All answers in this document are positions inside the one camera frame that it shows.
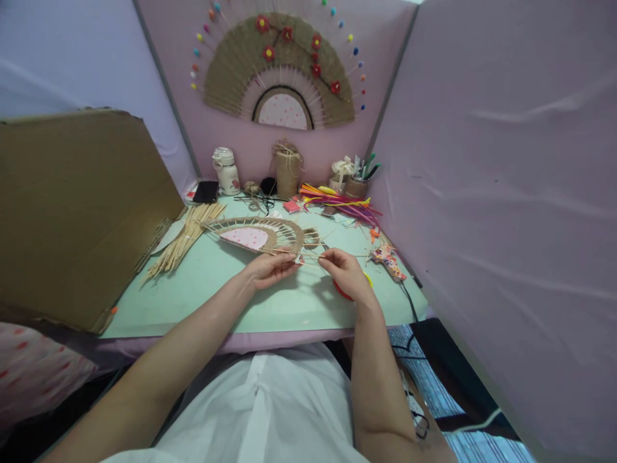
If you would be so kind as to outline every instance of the black phone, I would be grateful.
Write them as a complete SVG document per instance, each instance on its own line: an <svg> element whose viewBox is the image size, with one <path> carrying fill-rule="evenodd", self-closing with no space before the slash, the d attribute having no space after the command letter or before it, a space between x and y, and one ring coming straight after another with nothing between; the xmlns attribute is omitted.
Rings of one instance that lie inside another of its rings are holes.
<svg viewBox="0 0 617 463"><path fill-rule="evenodd" d="M197 191L193 196L194 203L216 203L219 196L219 182L203 181L197 185Z"/></svg>

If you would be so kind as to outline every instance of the hand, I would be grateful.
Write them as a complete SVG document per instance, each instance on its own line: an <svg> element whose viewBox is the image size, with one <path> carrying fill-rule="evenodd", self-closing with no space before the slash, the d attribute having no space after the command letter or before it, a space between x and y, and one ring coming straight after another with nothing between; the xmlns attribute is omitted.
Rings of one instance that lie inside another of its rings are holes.
<svg viewBox="0 0 617 463"><path fill-rule="evenodd" d="M265 289L297 272L300 265L295 260L296 255L290 253L262 254L248 264L243 273L249 275L255 289Z"/></svg>
<svg viewBox="0 0 617 463"><path fill-rule="evenodd" d="M340 249L325 251L319 259L322 266L336 280L339 287L356 302L377 301L358 260Z"/></svg>

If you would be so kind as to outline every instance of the rattan fan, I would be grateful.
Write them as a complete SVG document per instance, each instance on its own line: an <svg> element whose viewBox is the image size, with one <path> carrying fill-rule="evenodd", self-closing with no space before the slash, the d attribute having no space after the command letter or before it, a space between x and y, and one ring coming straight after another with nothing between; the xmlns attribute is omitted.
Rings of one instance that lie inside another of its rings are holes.
<svg viewBox="0 0 617 463"><path fill-rule="evenodd" d="M219 221L202 222L202 226L221 239L252 252L276 254L288 248L299 254L305 239L317 235L317 231L305 233L295 222L268 217L237 217Z"/></svg>

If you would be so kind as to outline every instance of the forearm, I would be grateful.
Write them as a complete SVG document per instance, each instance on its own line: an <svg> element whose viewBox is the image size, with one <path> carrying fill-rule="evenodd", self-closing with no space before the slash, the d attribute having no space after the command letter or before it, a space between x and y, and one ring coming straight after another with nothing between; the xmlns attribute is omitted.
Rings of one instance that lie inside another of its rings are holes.
<svg viewBox="0 0 617 463"><path fill-rule="evenodd" d="M415 440L386 321L374 295L356 304L352 403L356 432L392 433Z"/></svg>
<svg viewBox="0 0 617 463"><path fill-rule="evenodd" d="M148 349L46 462L98 462L150 446L175 401L214 356L254 294L251 277L233 277Z"/></svg>
<svg viewBox="0 0 617 463"><path fill-rule="evenodd" d="M140 396L175 401L214 356L253 295L249 276L233 277L148 349L118 386Z"/></svg>

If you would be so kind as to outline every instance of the person's left hand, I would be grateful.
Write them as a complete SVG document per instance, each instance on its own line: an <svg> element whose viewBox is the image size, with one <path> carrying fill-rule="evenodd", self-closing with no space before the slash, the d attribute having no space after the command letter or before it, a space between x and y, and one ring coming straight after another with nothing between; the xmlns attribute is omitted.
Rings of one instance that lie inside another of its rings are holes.
<svg viewBox="0 0 617 463"><path fill-rule="evenodd" d="M275 256L262 254L248 264L243 272L249 275L255 289L265 289L297 272L300 265L295 264L295 260L296 255L290 253Z"/></svg>

